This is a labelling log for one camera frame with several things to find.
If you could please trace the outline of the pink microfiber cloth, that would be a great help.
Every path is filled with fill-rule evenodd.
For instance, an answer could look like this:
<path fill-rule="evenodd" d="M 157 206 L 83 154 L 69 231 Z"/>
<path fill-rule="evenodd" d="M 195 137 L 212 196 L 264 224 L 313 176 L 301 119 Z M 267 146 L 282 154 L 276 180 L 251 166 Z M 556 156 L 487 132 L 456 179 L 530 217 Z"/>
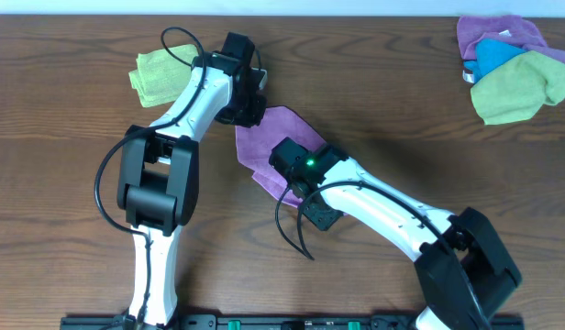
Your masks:
<path fill-rule="evenodd" d="M 270 165 L 269 158 L 288 137 L 309 151 L 326 144 L 302 117 L 285 106 L 267 108 L 258 126 L 236 127 L 238 162 L 253 171 L 252 179 L 275 200 L 282 196 L 287 181 Z"/>

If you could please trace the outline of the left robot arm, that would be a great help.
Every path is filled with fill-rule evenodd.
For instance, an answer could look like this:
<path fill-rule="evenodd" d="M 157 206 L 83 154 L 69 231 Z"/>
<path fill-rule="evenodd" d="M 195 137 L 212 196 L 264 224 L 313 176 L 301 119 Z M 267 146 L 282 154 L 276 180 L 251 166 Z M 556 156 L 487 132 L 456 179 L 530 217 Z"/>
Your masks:
<path fill-rule="evenodd" d="M 126 329 L 165 329 L 177 307 L 179 236 L 199 194 L 199 144 L 214 121 L 253 127 L 263 117 L 267 73 L 252 56 L 206 52 L 169 110 L 148 127 L 133 126 L 122 147 L 117 204 L 135 246 L 135 285 Z"/>

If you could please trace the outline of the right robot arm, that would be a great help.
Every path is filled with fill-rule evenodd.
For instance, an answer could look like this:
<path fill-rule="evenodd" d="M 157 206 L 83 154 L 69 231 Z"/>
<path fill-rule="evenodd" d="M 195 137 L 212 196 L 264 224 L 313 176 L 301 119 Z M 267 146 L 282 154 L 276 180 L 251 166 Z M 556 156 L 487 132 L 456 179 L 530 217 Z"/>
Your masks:
<path fill-rule="evenodd" d="M 399 248 L 414 264 L 426 308 L 407 329 L 521 329 L 498 310 L 522 275 L 490 220 L 421 203 L 374 178 L 329 144 L 315 151 L 285 139 L 270 164 L 302 198 L 297 218 L 326 231 L 351 215 Z"/>

